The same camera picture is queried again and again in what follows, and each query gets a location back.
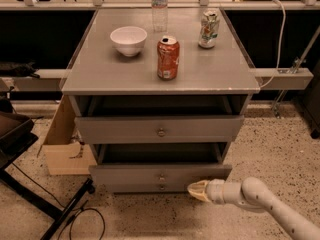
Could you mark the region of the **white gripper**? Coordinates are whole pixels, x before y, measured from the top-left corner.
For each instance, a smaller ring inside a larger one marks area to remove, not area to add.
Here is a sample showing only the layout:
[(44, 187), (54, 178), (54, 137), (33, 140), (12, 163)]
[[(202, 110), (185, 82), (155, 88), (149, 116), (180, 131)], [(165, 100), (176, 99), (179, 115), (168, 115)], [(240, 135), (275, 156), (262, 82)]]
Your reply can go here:
[(211, 201), (214, 204), (223, 205), (225, 203), (223, 195), (224, 184), (225, 181), (220, 179), (214, 179), (210, 182), (201, 180), (189, 184), (187, 190), (192, 197), (200, 201)]

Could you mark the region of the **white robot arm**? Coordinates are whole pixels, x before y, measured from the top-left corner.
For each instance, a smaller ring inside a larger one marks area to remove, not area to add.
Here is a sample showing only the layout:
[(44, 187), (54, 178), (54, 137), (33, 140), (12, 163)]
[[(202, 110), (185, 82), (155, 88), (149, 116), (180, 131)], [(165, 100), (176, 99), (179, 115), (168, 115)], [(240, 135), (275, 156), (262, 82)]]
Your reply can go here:
[(258, 178), (248, 177), (241, 183), (202, 180), (190, 184), (187, 190), (191, 196), (204, 202), (268, 212), (293, 240), (320, 240), (320, 228), (282, 202)]

